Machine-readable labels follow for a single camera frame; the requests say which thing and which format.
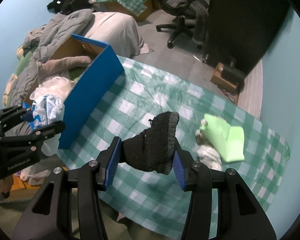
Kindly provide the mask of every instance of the chair base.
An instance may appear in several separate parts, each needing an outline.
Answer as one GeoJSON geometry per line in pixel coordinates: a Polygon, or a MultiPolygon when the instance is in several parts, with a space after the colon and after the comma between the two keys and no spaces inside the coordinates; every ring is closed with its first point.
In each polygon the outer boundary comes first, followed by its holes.
{"type": "Polygon", "coordinates": [[[193,33],[190,29],[194,28],[194,24],[186,24],[185,19],[181,17],[177,17],[173,20],[173,22],[176,22],[176,24],[161,24],[157,25],[156,29],[157,32],[161,32],[162,29],[172,29],[174,32],[171,34],[168,42],[167,47],[168,49],[173,48],[173,41],[179,36],[181,33],[187,34],[190,38],[192,37],[193,33]]]}

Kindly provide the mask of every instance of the black cabinet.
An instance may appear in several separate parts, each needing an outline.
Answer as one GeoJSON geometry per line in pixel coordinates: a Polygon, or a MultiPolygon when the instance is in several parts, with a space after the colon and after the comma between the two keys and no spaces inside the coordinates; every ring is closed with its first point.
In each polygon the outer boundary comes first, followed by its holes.
{"type": "Polygon", "coordinates": [[[210,0],[207,64],[228,64],[248,74],[265,54],[284,21],[287,0],[210,0]]]}

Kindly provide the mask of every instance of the cardboard box on floor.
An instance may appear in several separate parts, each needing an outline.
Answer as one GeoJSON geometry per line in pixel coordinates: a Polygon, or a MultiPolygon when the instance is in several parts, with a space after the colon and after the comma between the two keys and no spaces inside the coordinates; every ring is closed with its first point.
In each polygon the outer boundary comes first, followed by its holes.
{"type": "MultiPolygon", "coordinates": [[[[83,55],[90,56],[94,60],[64,101],[63,121],[66,124],[66,129],[61,134],[59,149],[70,148],[103,95],[124,71],[118,57],[108,43],[74,34],[56,50],[50,59],[83,55]]],[[[29,96],[37,87],[38,82],[35,82],[25,99],[29,105],[32,105],[29,96]]]]}
{"type": "Polygon", "coordinates": [[[128,14],[132,16],[136,20],[136,22],[144,22],[148,18],[148,16],[152,14],[154,11],[152,0],[146,0],[143,3],[147,8],[139,16],[136,16],[134,13],[132,13],[131,11],[123,7],[118,2],[105,2],[104,4],[108,7],[109,12],[120,12],[120,13],[128,14]]]}

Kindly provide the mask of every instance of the plastic bag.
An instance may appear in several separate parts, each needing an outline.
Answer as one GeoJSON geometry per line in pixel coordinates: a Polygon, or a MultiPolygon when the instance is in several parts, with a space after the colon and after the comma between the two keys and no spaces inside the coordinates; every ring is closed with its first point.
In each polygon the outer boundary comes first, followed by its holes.
{"type": "Polygon", "coordinates": [[[31,166],[21,171],[20,179],[23,181],[28,181],[28,184],[31,186],[41,185],[44,182],[44,179],[51,173],[51,171],[45,170],[34,175],[29,175],[30,168],[31,166]]]}
{"type": "Polygon", "coordinates": [[[31,93],[30,99],[36,100],[41,96],[54,95],[60,97],[64,102],[74,85],[75,82],[65,77],[50,76],[31,93]]]}
{"type": "MultiPolygon", "coordinates": [[[[65,113],[65,105],[62,99],[54,95],[45,95],[38,97],[32,104],[34,128],[39,128],[53,122],[62,121],[65,113]]],[[[51,156],[57,153],[59,147],[59,138],[61,134],[56,134],[43,142],[41,151],[51,156]]]]}

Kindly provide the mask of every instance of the gray blanket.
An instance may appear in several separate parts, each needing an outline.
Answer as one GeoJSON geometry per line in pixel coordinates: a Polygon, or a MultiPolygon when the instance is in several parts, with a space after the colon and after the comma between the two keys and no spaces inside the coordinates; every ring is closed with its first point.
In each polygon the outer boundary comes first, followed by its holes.
{"type": "MultiPolygon", "coordinates": [[[[75,11],[68,16],[56,14],[52,20],[47,23],[40,37],[39,46],[34,51],[29,65],[18,76],[11,87],[7,107],[22,104],[26,98],[26,95],[38,76],[36,62],[46,63],[57,48],[59,48],[72,33],[81,34],[82,30],[92,19],[92,16],[91,9],[83,9],[75,11]]],[[[23,122],[8,131],[7,135],[25,135],[29,134],[30,131],[29,124],[23,122]]]]}

